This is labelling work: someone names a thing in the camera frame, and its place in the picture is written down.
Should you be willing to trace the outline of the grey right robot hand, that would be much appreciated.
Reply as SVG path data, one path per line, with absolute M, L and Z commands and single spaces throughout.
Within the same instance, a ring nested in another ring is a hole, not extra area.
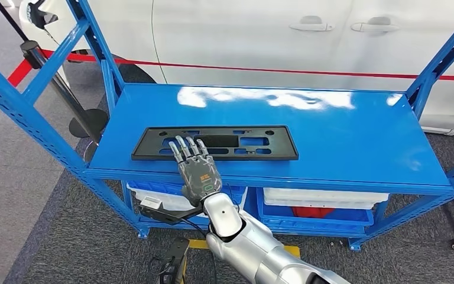
M 208 196 L 220 192 L 222 180 L 215 161 L 201 139 L 175 136 L 168 143 L 184 180 L 183 196 L 193 207 L 199 207 Z

